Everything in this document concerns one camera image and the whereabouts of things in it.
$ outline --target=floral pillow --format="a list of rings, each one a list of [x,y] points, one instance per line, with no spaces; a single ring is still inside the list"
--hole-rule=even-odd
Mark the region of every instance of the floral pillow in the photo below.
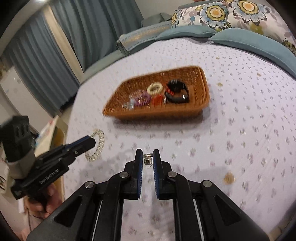
[[[243,28],[267,36],[286,46],[296,56],[296,40],[273,8],[247,0],[226,0],[228,27]]]
[[[227,16],[225,1],[179,9],[173,15],[172,28],[184,25],[203,25],[221,31],[228,28]]]

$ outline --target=human hand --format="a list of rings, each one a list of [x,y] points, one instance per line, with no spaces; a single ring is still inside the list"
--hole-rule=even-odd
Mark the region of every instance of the human hand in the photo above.
[[[47,187],[47,193],[49,199],[46,204],[46,210],[44,210],[42,204],[36,200],[29,199],[28,197],[25,198],[25,207],[29,209],[31,215],[45,219],[62,204],[62,200],[53,183]]]

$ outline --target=blue curtain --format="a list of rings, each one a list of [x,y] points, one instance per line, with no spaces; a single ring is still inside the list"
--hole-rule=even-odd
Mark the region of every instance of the blue curtain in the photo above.
[[[80,84],[42,12],[21,27],[5,49],[4,57],[14,65],[24,84],[52,116],[77,93]]]
[[[117,50],[120,35],[143,20],[135,0],[58,0],[51,8],[83,71]]]

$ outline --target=white bed sheet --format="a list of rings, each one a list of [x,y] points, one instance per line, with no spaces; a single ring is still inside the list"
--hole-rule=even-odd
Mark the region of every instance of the white bed sheet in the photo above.
[[[210,104],[199,118],[134,124],[102,115],[122,81],[188,65],[202,67],[209,85]],[[156,42],[80,87],[67,142],[99,128],[106,143],[97,161],[81,155],[70,165],[66,198],[86,181],[106,181],[122,171],[137,148],[159,149],[174,171],[193,181],[212,180],[269,232],[296,199],[295,88],[285,71],[241,50],[186,38]],[[223,182],[228,171],[235,177],[231,185]],[[172,203],[156,199],[152,167],[143,168],[141,199],[125,201],[123,212],[122,240],[174,240]]]

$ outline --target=brown basket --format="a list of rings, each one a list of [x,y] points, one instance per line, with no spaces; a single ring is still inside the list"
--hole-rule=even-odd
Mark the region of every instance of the brown basket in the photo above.
[[[189,91],[189,103],[161,104],[153,106],[135,107],[128,110],[122,107],[129,101],[128,95],[139,89],[146,89],[153,82],[160,82],[165,87],[172,79],[183,81]],[[208,105],[210,100],[209,88],[203,70],[198,66],[188,66],[178,69],[170,69],[159,73],[135,77],[123,82],[114,92],[103,109],[103,115],[114,116],[122,120],[151,119],[167,117],[191,117]]]

